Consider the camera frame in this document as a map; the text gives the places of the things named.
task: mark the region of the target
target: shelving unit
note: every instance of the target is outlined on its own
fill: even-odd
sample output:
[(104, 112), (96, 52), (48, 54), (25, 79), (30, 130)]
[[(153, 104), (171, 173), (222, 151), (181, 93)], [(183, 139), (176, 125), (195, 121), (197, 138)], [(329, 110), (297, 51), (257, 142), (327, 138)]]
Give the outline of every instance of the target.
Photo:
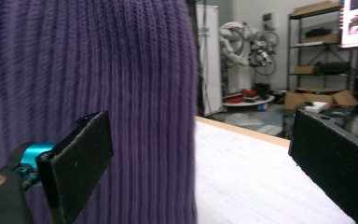
[[(291, 62), (292, 53), (293, 51), (297, 50), (298, 60), (296, 63), (296, 66), (304, 66), (304, 65), (313, 65), (318, 58), (321, 56), (324, 56), (324, 58), (321, 60), (323, 63), (331, 63), (332, 60), (330, 56), (335, 56), (339, 61), (341, 62), (349, 62), (352, 66), (353, 62), (353, 50), (349, 50), (349, 59), (344, 60), (340, 55), (337, 54), (337, 50), (333, 49), (337, 43), (325, 43), (325, 42), (314, 42), (314, 43), (303, 43), (303, 19), (310, 18), (310, 17), (316, 17), (327, 13), (338, 13), (339, 7), (330, 7), (327, 9), (323, 9), (320, 11), (315, 11), (307, 14), (301, 14), (288, 16), (288, 54), (287, 54), (287, 90), (291, 90), (291, 77), (296, 77), (296, 86), (300, 87), (301, 84), (301, 77), (309, 77), (309, 76), (315, 76), (315, 77), (322, 77), (323, 78), (323, 88), (326, 88), (327, 86), (327, 77), (330, 75), (326, 74), (296, 74), (291, 71), (291, 65), (293, 63)], [(293, 23), (297, 22), (298, 25), (298, 40), (297, 44), (293, 46), (292, 43), (292, 32), (293, 32)], [(303, 53), (307, 52), (307, 49), (310, 48), (319, 48), (320, 52), (316, 54), (315, 57), (313, 57), (309, 62), (304, 62)], [(346, 89), (349, 89), (351, 85), (351, 70), (347, 71), (346, 73)]]

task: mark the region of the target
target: black foam pad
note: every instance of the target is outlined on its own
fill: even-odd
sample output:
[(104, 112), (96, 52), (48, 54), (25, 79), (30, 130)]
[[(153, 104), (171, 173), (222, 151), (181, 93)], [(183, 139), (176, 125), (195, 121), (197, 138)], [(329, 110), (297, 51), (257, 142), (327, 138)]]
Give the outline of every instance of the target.
[(298, 110), (289, 154), (349, 217), (358, 222), (358, 138), (333, 119)]
[(51, 151), (36, 158), (55, 223), (73, 223), (107, 168), (112, 141), (107, 112), (82, 118)]

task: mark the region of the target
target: teal metal part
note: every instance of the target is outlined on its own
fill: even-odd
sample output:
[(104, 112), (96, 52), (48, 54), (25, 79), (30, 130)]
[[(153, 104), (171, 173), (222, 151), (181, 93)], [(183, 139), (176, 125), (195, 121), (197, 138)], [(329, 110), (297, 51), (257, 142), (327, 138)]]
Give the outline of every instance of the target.
[(37, 171), (36, 157), (41, 153), (50, 151), (56, 146), (56, 143), (34, 143), (28, 147), (22, 155), (21, 163), (30, 164)]

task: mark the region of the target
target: purple knit fabric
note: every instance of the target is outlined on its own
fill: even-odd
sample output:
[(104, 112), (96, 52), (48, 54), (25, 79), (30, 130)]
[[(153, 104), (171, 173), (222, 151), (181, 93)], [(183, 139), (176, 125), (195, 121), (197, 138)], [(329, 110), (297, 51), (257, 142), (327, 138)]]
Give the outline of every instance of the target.
[(193, 42), (184, 0), (1, 0), (0, 167), (109, 110), (115, 156), (77, 223), (196, 223)]

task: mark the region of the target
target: floor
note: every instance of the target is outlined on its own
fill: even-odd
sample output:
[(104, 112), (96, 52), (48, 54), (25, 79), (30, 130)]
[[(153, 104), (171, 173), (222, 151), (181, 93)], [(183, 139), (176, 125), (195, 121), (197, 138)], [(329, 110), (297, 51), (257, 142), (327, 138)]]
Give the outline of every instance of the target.
[[(274, 136), (282, 136), (282, 114), (283, 105), (268, 104), (268, 109), (265, 112), (258, 110), (257, 105), (229, 107), (228, 112), (214, 114), (211, 119), (240, 126), (252, 131), (266, 133)], [(247, 116), (248, 122), (232, 123), (232, 119), (244, 119)], [(354, 135), (358, 135), (358, 116), (355, 116), (351, 123), (349, 123), (348, 130)]]
[(247, 115), (250, 122), (242, 122), (235, 125), (260, 133), (280, 136), (282, 132), (282, 112), (283, 105), (275, 104), (268, 104), (268, 109), (264, 112), (260, 112), (257, 105), (232, 106), (228, 108), (228, 112), (214, 114), (212, 119), (230, 123), (229, 119), (233, 118), (233, 116), (240, 118), (241, 115)]

